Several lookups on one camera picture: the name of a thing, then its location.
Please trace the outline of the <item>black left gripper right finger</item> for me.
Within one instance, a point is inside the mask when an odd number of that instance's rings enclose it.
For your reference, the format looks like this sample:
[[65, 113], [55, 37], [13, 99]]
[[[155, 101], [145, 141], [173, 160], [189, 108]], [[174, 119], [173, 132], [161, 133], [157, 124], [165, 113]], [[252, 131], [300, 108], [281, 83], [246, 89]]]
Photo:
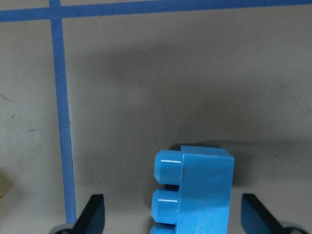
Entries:
[[243, 194], [241, 224], [246, 234], [277, 234], [282, 225], [254, 194]]

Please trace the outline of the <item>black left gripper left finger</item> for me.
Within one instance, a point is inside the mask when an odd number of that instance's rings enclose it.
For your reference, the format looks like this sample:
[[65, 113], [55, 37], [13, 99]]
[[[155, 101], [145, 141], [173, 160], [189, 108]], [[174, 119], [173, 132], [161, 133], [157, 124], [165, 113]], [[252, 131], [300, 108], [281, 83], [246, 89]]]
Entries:
[[92, 195], [72, 228], [73, 234], [101, 234], [105, 226], [103, 194]]

